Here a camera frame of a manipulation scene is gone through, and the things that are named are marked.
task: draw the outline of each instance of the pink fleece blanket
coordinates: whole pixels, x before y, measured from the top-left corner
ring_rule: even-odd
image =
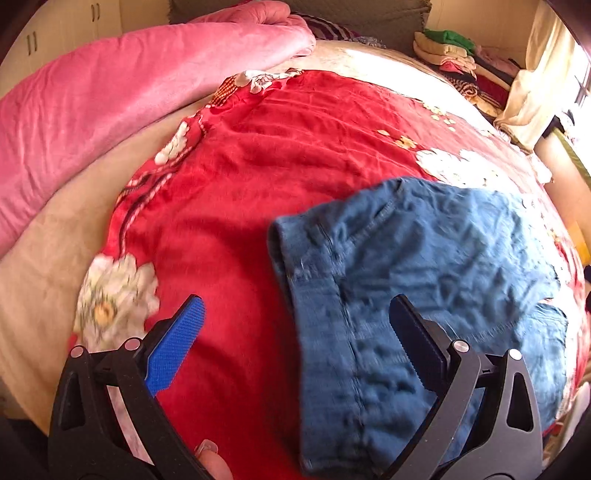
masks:
[[[286,4],[235,9],[220,12],[224,23],[213,14],[88,44],[0,100],[0,257],[65,182],[126,137],[234,73],[313,51]]]

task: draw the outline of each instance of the red floral fabric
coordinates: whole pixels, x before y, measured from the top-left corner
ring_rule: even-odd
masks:
[[[297,334],[267,229],[277,216],[399,176],[514,188],[531,201],[573,305],[570,396],[589,346],[582,267],[526,156],[435,106],[329,72],[223,89],[184,120],[158,164],[148,160],[134,175],[103,250],[153,264],[160,310],[147,329],[191,293],[205,301],[205,326],[158,395],[189,446],[215,441],[238,480],[302,478]]]

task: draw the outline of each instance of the blue gripper pad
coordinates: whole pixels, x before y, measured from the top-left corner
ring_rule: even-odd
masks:
[[[168,332],[148,357],[146,386],[155,396],[166,390],[177,374],[205,321],[203,300],[192,295],[181,307]]]

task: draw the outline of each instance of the blue denim fabric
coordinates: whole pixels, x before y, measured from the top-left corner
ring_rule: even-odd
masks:
[[[543,428],[552,423],[567,321],[538,303],[559,287],[540,234],[518,197],[412,178],[274,222],[269,251],[301,345],[304,471],[374,478],[431,407],[434,394],[388,323],[399,293],[452,339],[498,355],[521,350]],[[476,397],[449,458],[466,440]]]

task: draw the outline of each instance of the metal screw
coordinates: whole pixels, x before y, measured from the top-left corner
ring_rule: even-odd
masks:
[[[139,338],[130,338],[125,342],[125,349],[129,350],[130,352],[133,352],[134,350],[137,350],[139,348],[140,344],[141,341]]]
[[[521,352],[515,348],[512,348],[511,350],[509,350],[509,356],[513,360],[521,360],[523,358],[523,355],[521,355]]]
[[[466,353],[470,349],[470,345],[468,345],[464,340],[456,340],[453,342],[453,347],[460,353]]]
[[[80,345],[76,345],[71,351],[70,356],[72,358],[78,358],[80,355],[84,353],[84,347]]]

